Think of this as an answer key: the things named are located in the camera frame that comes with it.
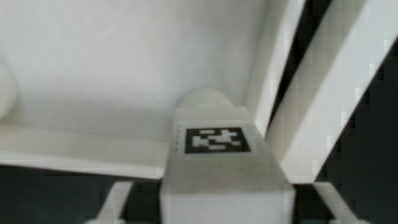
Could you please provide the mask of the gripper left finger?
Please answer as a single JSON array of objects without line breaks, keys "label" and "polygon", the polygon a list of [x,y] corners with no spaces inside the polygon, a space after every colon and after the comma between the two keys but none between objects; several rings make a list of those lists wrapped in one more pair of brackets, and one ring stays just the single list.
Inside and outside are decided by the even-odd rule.
[{"label": "gripper left finger", "polygon": [[159,224],[158,183],[115,182],[94,218],[83,224]]}]

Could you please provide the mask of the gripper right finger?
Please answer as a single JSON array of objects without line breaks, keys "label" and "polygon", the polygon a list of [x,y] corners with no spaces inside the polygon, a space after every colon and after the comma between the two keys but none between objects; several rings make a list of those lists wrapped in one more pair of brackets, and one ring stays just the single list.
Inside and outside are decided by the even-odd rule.
[{"label": "gripper right finger", "polygon": [[371,224],[357,217],[328,182],[294,184],[293,187],[291,224]]}]

